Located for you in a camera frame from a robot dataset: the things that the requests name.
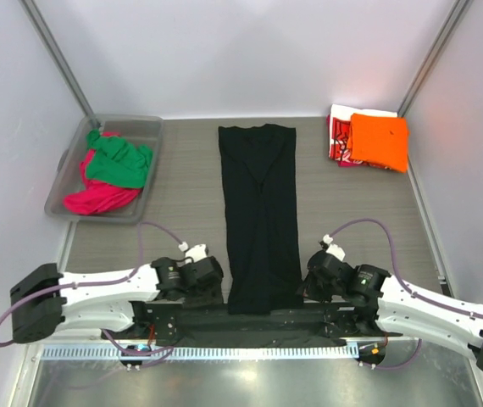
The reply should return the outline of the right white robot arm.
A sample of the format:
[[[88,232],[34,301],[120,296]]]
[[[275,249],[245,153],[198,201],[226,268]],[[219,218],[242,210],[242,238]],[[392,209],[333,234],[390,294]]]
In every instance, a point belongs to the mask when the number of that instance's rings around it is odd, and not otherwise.
[[[355,309],[354,329],[416,337],[474,360],[483,371],[483,304],[473,304],[401,282],[373,265],[351,266],[342,248],[321,244],[307,264],[299,293],[329,303],[334,297]]]

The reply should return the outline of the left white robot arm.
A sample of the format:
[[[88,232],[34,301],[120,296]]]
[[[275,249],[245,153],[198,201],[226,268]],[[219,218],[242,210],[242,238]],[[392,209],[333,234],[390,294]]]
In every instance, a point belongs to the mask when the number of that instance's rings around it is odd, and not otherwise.
[[[204,244],[182,246],[181,259],[161,257],[135,269],[62,273],[40,265],[10,290],[12,336],[34,343],[67,330],[105,329],[144,337],[145,306],[154,300],[220,303],[224,272]]]

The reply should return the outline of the black t-shirt blue logo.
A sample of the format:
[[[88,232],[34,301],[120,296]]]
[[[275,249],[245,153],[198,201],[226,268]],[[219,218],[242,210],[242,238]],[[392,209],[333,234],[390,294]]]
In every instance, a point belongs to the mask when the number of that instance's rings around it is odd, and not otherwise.
[[[219,127],[232,315],[299,308],[295,129]]]

